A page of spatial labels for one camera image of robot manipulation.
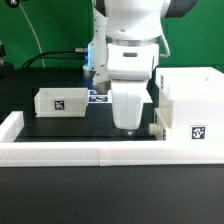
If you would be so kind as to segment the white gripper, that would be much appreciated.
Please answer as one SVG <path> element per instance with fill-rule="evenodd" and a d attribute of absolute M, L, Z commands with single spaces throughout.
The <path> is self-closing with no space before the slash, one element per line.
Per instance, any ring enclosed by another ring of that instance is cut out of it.
<path fill-rule="evenodd" d="M 112 112 L 115 126 L 133 137 L 139 128 L 146 87 L 159 62 L 159 46 L 108 45 L 106 71 L 111 80 Z"/>

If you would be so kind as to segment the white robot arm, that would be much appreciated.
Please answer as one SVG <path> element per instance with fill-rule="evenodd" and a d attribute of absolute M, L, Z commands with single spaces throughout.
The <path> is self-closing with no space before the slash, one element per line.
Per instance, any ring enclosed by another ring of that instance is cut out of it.
<path fill-rule="evenodd" d="M 140 126 L 147 84 L 169 52 L 161 19 L 185 16 L 198 0 L 92 0 L 93 38 L 83 69 L 95 86 L 111 85 L 113 121 L 118 129 Z"/>

